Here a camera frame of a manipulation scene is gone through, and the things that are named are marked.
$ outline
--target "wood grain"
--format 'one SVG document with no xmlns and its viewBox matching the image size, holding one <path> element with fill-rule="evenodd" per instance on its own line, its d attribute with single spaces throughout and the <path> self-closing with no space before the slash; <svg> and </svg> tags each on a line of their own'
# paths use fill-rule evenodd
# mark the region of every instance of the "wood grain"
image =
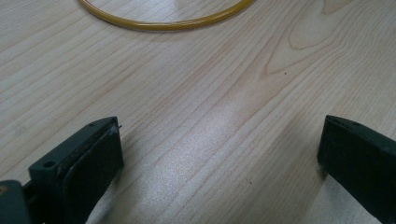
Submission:
<svg viewBox="0 0 396 224">
<path fill-rule="evenodd" d="M 237 1 L 102 1 L 177 21 Z M 125 168 L 89 223 L 378 223 L 317 172 L 325 115 L 396 139 L 396 2 L 260 0 L 140 33 L 77 1 L 0 2 L 0 177 L 118 116 Z"/>
</svg>

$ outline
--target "yellow tube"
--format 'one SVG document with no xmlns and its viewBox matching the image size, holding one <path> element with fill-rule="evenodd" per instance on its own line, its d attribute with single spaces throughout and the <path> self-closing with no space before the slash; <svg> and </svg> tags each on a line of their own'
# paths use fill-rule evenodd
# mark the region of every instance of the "yellow tube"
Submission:
<svg viewBox="0 0 396 224">
<path fill-rule="evenodd" d="M 229 7 L 221 12 L 215 13 L 210 16 L 188 20 L 188 21 L 175 21 L 175 22 L 146 22 L 146 21 L 133 21 L 127 20 L 121 17 L 113 16 L 109 13 L 102 11 L 95 7 L 88 0 L 78 0 L 92 15 L 97 18 L 110 22 L 112 24 L 134 30 L 142 31 L 178 31 L 178 30 L 189 30 L 203 26 L 207 26 L 219 21 L 223 21 L 236 13 L 240 12 L 247 6 L 249 6 L 253 0 L 241 0 L 239 3 L 232 7 Z"/>
</svg>

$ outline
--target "table surface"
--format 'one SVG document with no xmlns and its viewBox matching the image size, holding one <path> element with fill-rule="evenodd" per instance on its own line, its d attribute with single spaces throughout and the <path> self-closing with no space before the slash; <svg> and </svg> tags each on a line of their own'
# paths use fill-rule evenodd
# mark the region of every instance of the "table surface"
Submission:
<svg viewBox="0 0 396 224">
<path fill-rule="evenodd" d="M 94 0 L 144 21 L 236 0 Z M 325 116 L 396 139 L 396 1 L 258 0 L 142 33 L 76 0 L 0 2 L 0 178 L 117 116 L 125 167 L 89 223 L 379 223 L 316 154 Z"/>
</svg>

